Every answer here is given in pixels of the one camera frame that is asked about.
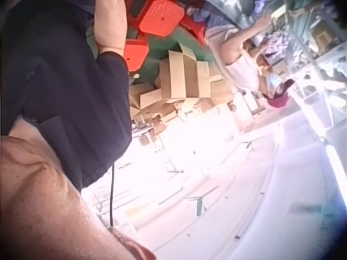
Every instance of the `person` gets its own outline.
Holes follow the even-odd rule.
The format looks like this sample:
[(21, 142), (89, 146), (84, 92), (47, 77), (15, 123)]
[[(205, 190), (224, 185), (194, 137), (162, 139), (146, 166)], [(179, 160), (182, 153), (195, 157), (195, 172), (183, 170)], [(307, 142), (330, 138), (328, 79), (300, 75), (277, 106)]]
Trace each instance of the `person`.
[(277, 74), (261, 70), (256, 62), (268, 47), (268, 42), (262, 42), (250, 51), (242, 47), (248, 39), (269, 28), (272, 24), (271, 13), (266, 11), (251, 27), (243, 30), (236, 28), (219, 13), (207, 2), (201, 8), (187, 9), (187, 14), (194, 21), (205, 24), (205, 42), (225, 78), (230, 80), (230, 85), (237, 85), (238, 89), (259, 91), (273, 107), (285, 106), (290, 99), (287, 90), (294, 81), (288, 79), (282, 82)]
[(0, 258), (155, 259), (80, 194), (131, 142), (124, 0), (22, 0), (3, 25)]

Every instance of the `red plastic stool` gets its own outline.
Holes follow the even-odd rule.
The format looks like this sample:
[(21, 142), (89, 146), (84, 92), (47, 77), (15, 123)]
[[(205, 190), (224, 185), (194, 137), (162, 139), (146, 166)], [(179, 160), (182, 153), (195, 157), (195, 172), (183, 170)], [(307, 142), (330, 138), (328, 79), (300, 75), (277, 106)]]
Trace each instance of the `red plastic stool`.
[(147, 34), (170, 35), (184, 16), (184, 9), (171, 0), (126, 0), (129, 25)]
[(186, 31), (192, 34), (202, 45), (205, 43), (205, 24), (195, 22), (188, 15), (185, 15), (179, 23)]
[(149, 52), (149, 44), (145, 36), (140, 35), (137, 39), (126, 39), (124, 59), (130, 72), (141, 68)]

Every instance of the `cardboard box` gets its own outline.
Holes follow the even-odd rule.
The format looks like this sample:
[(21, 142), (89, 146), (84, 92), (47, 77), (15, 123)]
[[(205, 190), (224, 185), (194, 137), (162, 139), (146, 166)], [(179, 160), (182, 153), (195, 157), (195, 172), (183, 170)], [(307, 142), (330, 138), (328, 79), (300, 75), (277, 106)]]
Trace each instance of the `cardboard box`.
[(140, 140), (140, 144), (142, 146), (146, 146), (146, 145), (149, 145), (150, 144), (150, 139), (148, 138), (147, 135), (141, 135), (139, 137), (139, 140)]
[(156, 79), (154, 80), (154, 84), (157, 88), (161, 88), (160, 75), (156, 77)]
[(129, 88), (129, 101), (130, 106), (140, 109), (141, 108), (141, 95), (153, 91), (154, 88), (150, 83), (142, 83), (131, 85)]
[(169, 50), (169, 58), (159, 64), (163, 99), (209, 98), (208, 62), (196, 61), (191, 49), (179, 46), (181, 53)]
[(173, 104), (165, 107), (164, 110), (160, 112), (160, 118), (162, 122), (169, 122), (177, 116), (177, 109)]
[(131, 119), (134, 119), (138, 115), (138, 113), (140, 113), (139, 109), (130, 106), (130, 118)]
[(153, 129), (151, 129), (150, 134), (158, 135), (161, 132), (163, 132), (166, 129), (166, 125), (164, 123), (161, 123), (157, 126), (154, 126)]
[(169, 58), (159, 63), (160, 88), (163, 99), (183, 99), (186, 96), (183, 54), (169, 50)]
[(209, 68), (210, 82), (211, 83), (224, 79), (221, 71), (219, 70), (219, 68), (217, 67), (217, 65), (214, 62), (209, 62), (208, 68)]
[(152, 104), (162, 100), (162, 90), (156, 89), (140, 96), (140, 109), (149, 107)]
[(233, 100), (233, 93), (226, 80), (216, 81), (211, 84), (211, 100), (215, 106)]

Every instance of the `pink hat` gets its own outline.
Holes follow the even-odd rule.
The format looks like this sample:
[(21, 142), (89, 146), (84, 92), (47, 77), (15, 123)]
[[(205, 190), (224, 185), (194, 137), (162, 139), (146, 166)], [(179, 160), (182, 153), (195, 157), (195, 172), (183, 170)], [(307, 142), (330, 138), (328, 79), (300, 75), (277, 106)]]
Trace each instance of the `pink hat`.
[(268, 99), (267, 102), (270, 106), (275, 108), (283, 108), (287, 105), (290, 97), (288, 93), (284, 93), (282, 96), (276, 98), (276, 99)]

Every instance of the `skin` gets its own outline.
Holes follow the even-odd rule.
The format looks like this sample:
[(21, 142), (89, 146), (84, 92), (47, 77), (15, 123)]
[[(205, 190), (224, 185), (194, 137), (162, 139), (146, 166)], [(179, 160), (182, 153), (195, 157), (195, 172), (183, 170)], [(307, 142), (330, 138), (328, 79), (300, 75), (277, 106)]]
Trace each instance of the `skin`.
[[(99, 53), (123, 55), (124, 0), (97, 0)], [(2, 250), (14, 259), (156, 259), (146, 248), (107, 230), (65, 176), (59, 158), (39, 131), (18, 118), (1, 139)]]
[[(224, 58), (225, 64), (231, 65), (243, 54), (242, 45), (243, 43), (252, 38), (259, 32), (267, 29), (272, 24), (271, 13), (266, 12), (261, 18), (247, 29), (240, 30), (233, 36), (223, 42), (220, 46), (221, 57)], [(261, 44), (260, 46), (252, 49), (249, 54), (252, 58), (257, 59), (258, 56), (267, 48), (267, 43)], [(274, 93), (269, 93), (266, 84), (266, 74), (259, 73), (259, 92), (273, 97)]]

